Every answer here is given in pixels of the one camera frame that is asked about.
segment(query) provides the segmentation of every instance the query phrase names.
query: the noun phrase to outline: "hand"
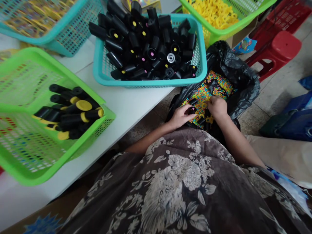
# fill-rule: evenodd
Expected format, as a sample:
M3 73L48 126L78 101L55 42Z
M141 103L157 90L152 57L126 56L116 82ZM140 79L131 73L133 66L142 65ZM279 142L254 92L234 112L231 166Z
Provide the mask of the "hand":
M174 129L177 129L179 127L182 127L183 124L185 124L187 121L193 119L196 117L196 114L186 115L185 112L188 108L192 107L190 104L186 104L184 106L181 106L177 108L171 118L171 120L168 122Z
M210 97L210 101L207 102L207 108L216 120L228 116L227 102L220 96Z

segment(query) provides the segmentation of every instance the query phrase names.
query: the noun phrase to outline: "green plastic basket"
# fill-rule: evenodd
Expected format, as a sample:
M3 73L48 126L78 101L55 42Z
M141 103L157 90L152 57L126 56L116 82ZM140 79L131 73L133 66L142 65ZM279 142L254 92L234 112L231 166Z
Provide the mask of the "green plastic basket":
M208 48L216 41L226 40L233 36L243 28L245 28L250 22L256 18L263 11L272 6L276 0L223 0L229 6L232 6L234 13L238 15L239 22L228 27L227 29L215 29L210 25L193 7L196 1L202 0L179 0L182 4L182 10L184 14L192 14L203 27L203 33L205 38L205 46Z
M31 116L52 106L51 84L80 86L104 109L78 140L58 140L56 131ZM41 49L19 51L0 65L0 166L17 181L35 186L47 181L65 163L79 157L115 119L100 96Z

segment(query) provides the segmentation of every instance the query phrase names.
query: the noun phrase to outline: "plastic basket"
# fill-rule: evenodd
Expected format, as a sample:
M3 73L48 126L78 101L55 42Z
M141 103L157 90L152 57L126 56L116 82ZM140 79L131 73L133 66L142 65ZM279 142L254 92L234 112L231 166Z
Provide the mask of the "plastic basket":
M115 70L115 66L111 65L106 57L108 53L104 47L104 42L97 38L94 53L93 76L95 80L106 86L123 86L126 88L163 88L186 86L201 82L207 76L206 51L202 26L191 15L171 14L173 27L178 27L183 20L188 19L191 25L190 33L197 34L196 48L191 64L197 66L196 77L179 80L147 80L147 81L120 81L111 77L111 71Z
M19 17L18 14L16 15L16 11L25 2L27 1L5 0L0 2L0 33L67 57L73 57L90 37L89 22L97 23L98 14L104 12L101 0L78 0L43 37L30 38L13 31L2 22L13 15Z
M276 0L223 0L229 6L233 7L234 13L238 15L239 22L228 27L227 29L220 30L211 26L193 7L192 4L196 0L179 0L182 4L184 14L192 14L203 26L205 45L208 48L216 41L226 40L233 36L243 28L245 28L256 16L265 11Z
M52 106L51 84L80 86L104 109L78 140L58 140L57 132L31 117ZM0 166L17 181L35 186L47 181L66 162L80 156L115 119L105 101L83 81L41 49L19 51L0 65Z

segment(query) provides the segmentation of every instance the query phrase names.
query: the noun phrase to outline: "yellow cap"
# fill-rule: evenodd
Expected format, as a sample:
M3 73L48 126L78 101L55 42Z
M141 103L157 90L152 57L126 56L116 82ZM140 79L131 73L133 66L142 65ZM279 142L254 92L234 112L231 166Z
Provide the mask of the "yellow cap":
M38 116L32 115L32 117L33 117L34 119L41 120L41 118L39 118Z
M67 131L67 132L58 132L58 139L59 140L67 140L67 139L69 139L69 131Z
M82 111L89 111L92 109L91 103L85 100L76 102L76 107Z
M98 116L100 117L100 118L102 118L103 116L104 116L104 110L103 109L99 109L99 111L98 111Z
M55 131L55 128L53 127L53 128L50 128L50 127L48 127L48 126L45 126L45 129L48 129L48 130L51 130L51 131Z
M80 101L81 99L80 98L78 98L78 97L72 97L71 99L70 99L70 102L71 102L71 104L75 104L76 102L78 102L78 101Z
M40 123L44 123L44 124L57 124L57 122L50 122L50 121L47 121L47 120L40 120Z
M63 107L60 108L60 110L64 111L64 110L66 110L67 108L68 108L67 106L63 106Z
M82 120L83 122L85 122L85 123L88 123L88 122L89 122L89 120L85 117L85 112L82 112L82 113L80 114L80 118L81 118L81 120Z

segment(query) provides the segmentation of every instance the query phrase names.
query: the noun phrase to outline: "blue plastic bag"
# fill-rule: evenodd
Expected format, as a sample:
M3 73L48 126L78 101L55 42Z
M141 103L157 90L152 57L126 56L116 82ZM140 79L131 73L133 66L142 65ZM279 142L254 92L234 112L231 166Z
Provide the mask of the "blue plastic bag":
M307 90L312 90L312 75L307 76L301 80L299 80L299 83Z

